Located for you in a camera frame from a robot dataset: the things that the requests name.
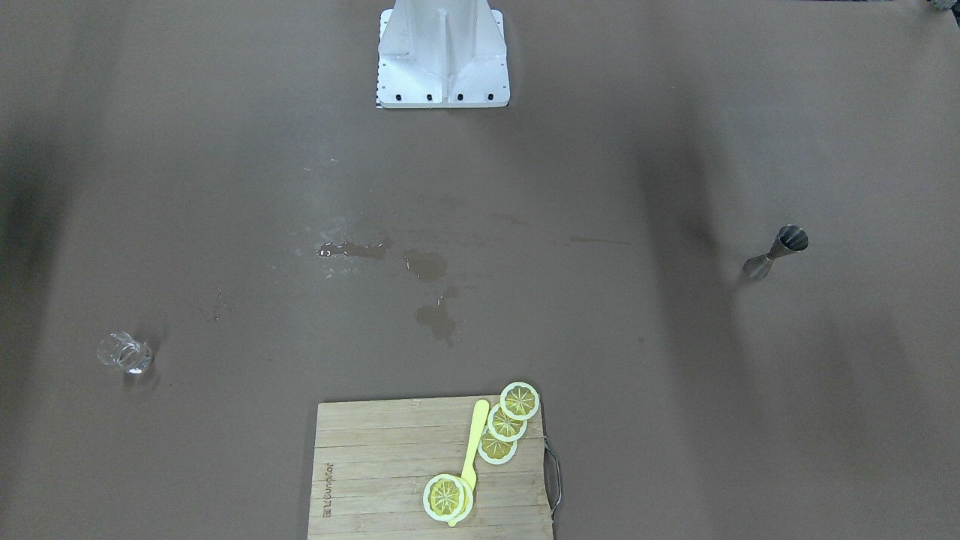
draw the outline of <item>yellow utensil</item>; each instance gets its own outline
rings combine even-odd
[[[470,420],[470,439],[467,441],[467,458],[464,459],[464,470],[460,473],[470,490],[476,489],[477,472],[473,469],[473,459],[477,456],[477,447],[480,446],[480,435],[483,434],[483,427],[487,425],[487,417],[490,416],[490,402],[487,400],[477,400],[473,404],[473,418]]]

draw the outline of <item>metal jigger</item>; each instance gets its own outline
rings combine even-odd
[[[770,252],[748,258],[743,263],[743,271],[755,280],[762,280],[770,273],[770,267],[774,265],[774,260],[799,253],[805,250],[809,243],[806,231],[796,225],[784,225],[780,228],[777,239],[774,240],[774,247],[770,248]]]

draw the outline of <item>metal handle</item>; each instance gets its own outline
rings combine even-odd
[[[555,520],[557,517],[557,508],[560,507],[560,501],[564,499],[564,477],[560,471],[560,459],[553,449],[550,448],[550,441],[546,439],[546,435],[543,437],[543,450],[544,461],[548,455],[553,459],[554,474],[557,476],[557,500],[550,504],[550,519]],[[550,494],[547,494],[546,499],[547,503],[550,503]]]

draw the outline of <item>wooden cutting board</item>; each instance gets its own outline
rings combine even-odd
[[[528,421],[513,459],[477,456],[473,511],[452,528],[423,511],[435,475],[459,475],[473,404],[498,396],[320,404],[308,538],[553,540],[543,480],[543,420]]]

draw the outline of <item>wood grain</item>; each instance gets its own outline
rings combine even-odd
[[[475,460],[473,511],[457,527],[423,511],[426,483],[460,473],[478,399],[497,396],[320,404],[308,537],[552,540],[539,414],[508,463]]]

